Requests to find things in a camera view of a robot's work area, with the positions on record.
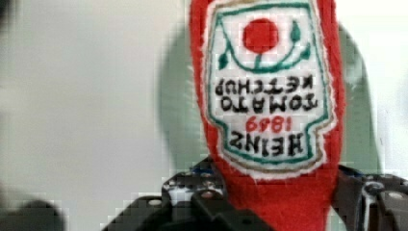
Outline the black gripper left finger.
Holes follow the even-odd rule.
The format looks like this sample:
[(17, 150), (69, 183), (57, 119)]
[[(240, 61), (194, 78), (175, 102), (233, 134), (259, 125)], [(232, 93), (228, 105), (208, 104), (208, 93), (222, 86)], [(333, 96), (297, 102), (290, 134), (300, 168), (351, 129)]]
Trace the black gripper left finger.
[(224, 179), (206, 158), (177, 173), (159, 195), (134, 200), (102, 231), (273, 231), (248, 209), (228, 201)]

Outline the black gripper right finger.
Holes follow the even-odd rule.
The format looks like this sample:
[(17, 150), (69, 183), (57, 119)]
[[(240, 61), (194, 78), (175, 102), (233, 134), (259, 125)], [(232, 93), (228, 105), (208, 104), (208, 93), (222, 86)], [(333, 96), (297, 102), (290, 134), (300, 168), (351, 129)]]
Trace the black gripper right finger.
[(339, 166), (332, 207), (346, 231), (408, 231), (407, 180)]

